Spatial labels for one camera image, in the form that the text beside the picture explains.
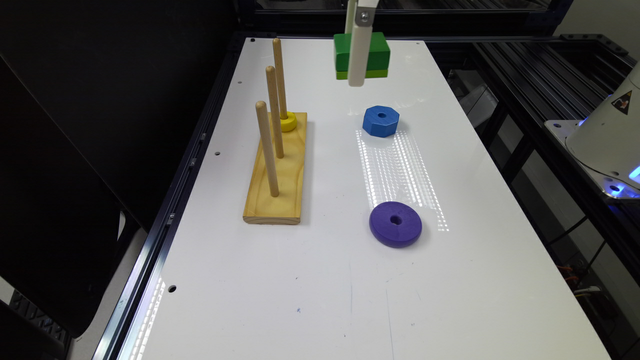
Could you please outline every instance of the purple disc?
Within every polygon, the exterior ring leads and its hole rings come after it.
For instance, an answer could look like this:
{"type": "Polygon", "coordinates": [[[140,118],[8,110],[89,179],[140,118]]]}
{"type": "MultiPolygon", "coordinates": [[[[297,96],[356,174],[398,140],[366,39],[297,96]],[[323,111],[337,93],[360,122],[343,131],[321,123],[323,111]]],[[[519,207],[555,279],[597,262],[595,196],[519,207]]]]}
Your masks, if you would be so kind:
{"type": "Polygon", "coordinates": [[[369,217],[369,227],[381,243],[401,248],[418,240],[422,232],[422,220],[409,206],[388,201],[373,209],[369,217]]]}

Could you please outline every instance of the wooden peg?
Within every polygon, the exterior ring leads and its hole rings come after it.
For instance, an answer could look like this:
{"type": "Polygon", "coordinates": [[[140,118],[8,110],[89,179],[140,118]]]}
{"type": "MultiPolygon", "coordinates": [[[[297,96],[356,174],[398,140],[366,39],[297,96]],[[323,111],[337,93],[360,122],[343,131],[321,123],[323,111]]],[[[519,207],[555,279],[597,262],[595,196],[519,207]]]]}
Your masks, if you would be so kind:
{"type": "Polygon", "coordinates": [[[280,101],[280,119],[287,119],[287,98],[284,91],[284,68],[282,65],[282,45],[280,39],[273,39],[273,57],[276,61],[276,78],[278,82],[278,100],[280,101]]]}
{"type": "Polygon", "coordinates": [[[273,157],[273,146],[271,145],[267,104],[265,104],[264,101],[258,101],[256,103],[256,113],[258,114],[258,125],[260,126],[260,138],[262,140],[262,152],[264,154],[264,163],[269,180],[269,190],[271,190],[271,196],[276,197],[280,195],[278,191],[278,176],[276,174],[276,160],[273,157]]]}
{"type": "Polygon", "coordinates": [[[284,157],[282,147],[282,127],[278,110],[278,90],[276,85],[276,71],[273,66],[267,66],[267,87],[269,89],[269,106],[271,106],[271,127],[273,128],[273,140],[276,145],[276,157],[284,157]]]}

